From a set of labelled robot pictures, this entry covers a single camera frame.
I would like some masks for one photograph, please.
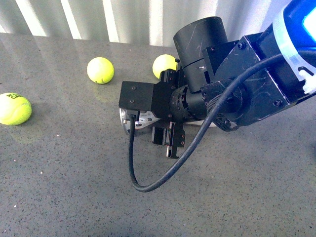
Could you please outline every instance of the speckled surface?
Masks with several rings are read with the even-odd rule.
[[[169,182],[143,194],[129,180],[120,84],[157,82],[153,60],[175,49],[0,39],[0,93],[33,105],[25,124],[0,124],[0,236],[316,236],[316,98],[232,133],[210,128]],[[87,78],[97,56],[114,64],[107,85]],[[188,144],[198,127],[185,130]],[[173,163],[150,139],[135,140],[143,183]]]

